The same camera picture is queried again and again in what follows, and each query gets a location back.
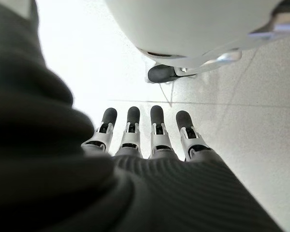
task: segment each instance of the black rubber fingertip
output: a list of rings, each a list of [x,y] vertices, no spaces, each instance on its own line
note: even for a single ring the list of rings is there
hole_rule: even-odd
[[[113,126],[114,126],[115,123],[116,123],[116,119],[117,119],[117,111],[116,111],[116,109],[108,108],[104,112],[102,122],[106,123],[106,124],[112,123]]]
[[[181,110],[176,114],[176,122],[178,129],[190,128],[193,126],[190,114],[187,111]]]
[[[151,125],[156,123],[157,125],[164,123],[164,115],[163,115],[163,109],[161,106],[154,105],[150,110],[150,120]]]
[[[127,123],[140,124],[140,110],[136,106],[131,107],[127,114]]]

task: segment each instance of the white floor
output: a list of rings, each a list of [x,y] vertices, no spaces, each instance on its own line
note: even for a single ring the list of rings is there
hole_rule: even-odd
[[[97,126],[118,111],[111,153],[131,106],[141,110],[149,156],[151,106],[163,107],[172,145],[184,158],[175,115],[191,114],[203,138],[290,232],[290,37],[246,51],[236,64],[170,84],[144,81],[152,62],[129,42],[102,0],[38,0],[47,65],[71,88],[74,107]]]

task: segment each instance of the robotic hand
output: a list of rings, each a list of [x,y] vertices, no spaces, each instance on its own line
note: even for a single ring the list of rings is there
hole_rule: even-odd
[[[126,36],[156,61],[153,83],[216,69],[290,35],[290,0],[106,0]]]
[[[111,144],[113,129],[117,117],[114,108],[108,108],[103,115],[101,126],[96,129],[92,138],[82,144],[87,156],[92,156],[97,151],[108,152]],[[163,109],[155,105],[150,110],[151,118],[151,150],[149,159],[172,158],[178,159],[174,152],[169,134],[164,124]],[[185,153],[185,161],[201,161],[207,159],[220,160],[220,156],[211,149],[196,131],[191,117],[186,111],[179,111],[176,121],[180,132],[181,143]],[[140,143],[140,110],[133,106],[128,111],[127,124],[122,140],[115,156],[134,156],[142,158]]]

